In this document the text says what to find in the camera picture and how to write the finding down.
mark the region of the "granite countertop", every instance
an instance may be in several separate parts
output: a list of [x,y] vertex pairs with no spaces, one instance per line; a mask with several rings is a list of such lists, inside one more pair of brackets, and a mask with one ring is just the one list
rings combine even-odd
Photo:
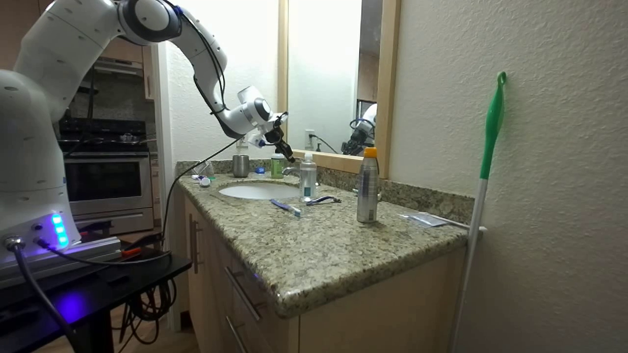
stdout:
[[[465,245],[465,230],[408,226],[400,214],[412,210],[389,202],[379,202],[377,224],[359,224],[355,196],[326,184],[318,186],[318,196],[330,194],[342,202],[300,206],[298,198],[289,198],[289,204],[302,210],[300,220],[267,200],[239,200],[218,192],[241,180],[245,179],[218,175],[212,186],[200,188],[185,177],[179,184],[222,230],[220,237],[259,279],[283,318],[304,314]],[[296,184],[294,177],[277,180]]]

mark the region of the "mirror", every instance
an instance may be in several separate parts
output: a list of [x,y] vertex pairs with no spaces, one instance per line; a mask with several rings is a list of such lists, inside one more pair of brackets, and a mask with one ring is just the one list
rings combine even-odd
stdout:
[[289,141],[296,149],[320,145],[318,165],[359,169],[361,149],[344,155],[344,143],[355,131],[355,118],[377,102],[375,145],[387,179],[396,14],[398,0],[283,0]]

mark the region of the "oven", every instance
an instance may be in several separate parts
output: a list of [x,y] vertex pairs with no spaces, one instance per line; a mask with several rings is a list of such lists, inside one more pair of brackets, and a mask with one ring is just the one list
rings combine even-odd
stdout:
[[82,241],[153,230],[143,139],[137,122],[63,122],[65,184]]

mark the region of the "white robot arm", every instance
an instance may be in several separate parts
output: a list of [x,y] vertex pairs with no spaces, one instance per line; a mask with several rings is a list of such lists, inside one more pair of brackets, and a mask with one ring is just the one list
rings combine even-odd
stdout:
[[[283,116],[255,90],[241,92],[236,110],[224,104],[226,55],[187,10],[167,0],[55,0],[22,39],[14,71],[0,71],[0,241],[24,239],[31,259],[45,255],[30,245],[33,237],[81,249],[53,122],[118,35],[139,45],[173,41],[192,63],[196,88],[226,135],[238,139],[257,129],[257,145],[273,143],[292,159]],[[10,257],[0,247],[0,279],[10,279]]]

